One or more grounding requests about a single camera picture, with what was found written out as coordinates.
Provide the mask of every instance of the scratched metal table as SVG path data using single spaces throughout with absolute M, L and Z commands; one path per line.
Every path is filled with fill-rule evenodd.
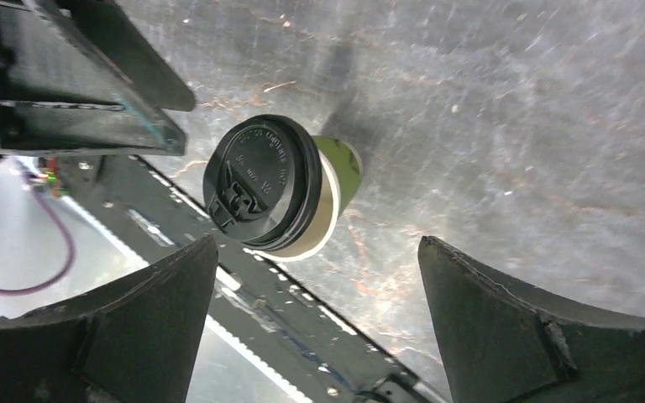
M 446 396 L 422 234 L 645 316 L 645 2 L 121 4 L 200 101 L 172 113 L 187 156 L 152 159 L 192 195 L 255 114 L 359 148 L 367 176 L 332 241 L 288 267 Z

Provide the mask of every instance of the paper coffee cup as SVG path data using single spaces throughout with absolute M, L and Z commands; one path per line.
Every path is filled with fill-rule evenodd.
M 261 115 L 226 133 L 207 165 L 203 192 L 224 234 L 290 262 L 323 248 L 361 181 L 359 155 L 349 144 Z

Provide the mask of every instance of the white cup rim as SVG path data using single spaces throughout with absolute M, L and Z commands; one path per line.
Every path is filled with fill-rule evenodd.
M 273 260 L 275 262 L 281 262 L 281 263 L 297 262 L 298 260 L 304 260 L 320 252 L 320 250 L 323 249 L 325 244 L 333 236 L 335 227 L 338 224 L 338 216 L 340 215 L 340 198 L 342 197 L 340 194 L 341 193 L 340 180 L 338 179 L 338 175 L 335 173 L 333 164 L 330 163 L 330 160 L 328 160 L 328 157 L 326 157 L 325 154 L 323 154 L 321 151 L 318 151 L 318 153 L 320 154 L 322 173 L 328 179 L 328 184 L 330 185 L 330 191 L 333 194 L 333 217 L 330 220 L 328 229 L 325 231 L 325 235 L 322 236 L 322 238 L 320 238 L 320 241 L 316 243 L 315 246 L 303 252 L 302 254 L 289 256 L 289 257 L 280 257 L 280 256 L 275 256 L 274 254 L 269 254 L 259 250 L 255 251 L 255 253 L 260 255 L 261 257 L 264 257 L 269 260 Z

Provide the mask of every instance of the pink wire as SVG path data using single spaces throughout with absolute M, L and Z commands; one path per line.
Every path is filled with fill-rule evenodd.
M 16 162 L 19 169 L 21 170 L 21 176 L 24 179 L 24 182 L 26 182 L 26 184 L 29 185 L 28 167 L 26 167 L 23 163 L 21 163 L 21 161 L 18 161 L 15 158 L 12 160 Z M 38 202 L 38 204 L 43 208 L 43 211 L 48 215 L 48 217 L 50 217 L 50 220 L 55 224 L 55 226 L 58 228 L 58 231 L 62 235 L 63 239 L 66 241 L 66 247 L 67 247 L 66 261 L 64 262 L 63 266 L 58 271 L 58 273 L 56 273 L 53 277 L 46 280 L 45 282 L 40 283 L 38 285 L 34 285 L 32 287 L 22 288 L 18 290 L 7 290 L 7 289 L 0 288 L 0 296 L 26 296 L 28 294 L 33 294 L 35 292 L 45 290 L 51 285 L 62 280 L 63 277 L 65 277 L 71 271 L 73 267 L 73 263 L 75 262 L 75 259 L 76 259 L 75 241 L 73 240 L 73 236 L 70 233 L 70 231 L 68 231 L 68 228 L 66 228 L 66 225 L 60 220 L 58 215 L 55 214 L 53 209 L 50 208 L 50 206 L 48 205 L 48 203 L 45 201 L 45 199 L 40 193 L 38 193 L 33 189 L 30 190 L 30 193 L 31 195 L 33 195 L 36 202 Z

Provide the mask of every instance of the black plastic lid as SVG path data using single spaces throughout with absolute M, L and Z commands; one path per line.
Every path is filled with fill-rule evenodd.
M 207 213 L 228 237 L 272 251 L 295 242 L 317 210 L 320 155 L 292 119 L 260 115 L 232 128 L 203 179 Z

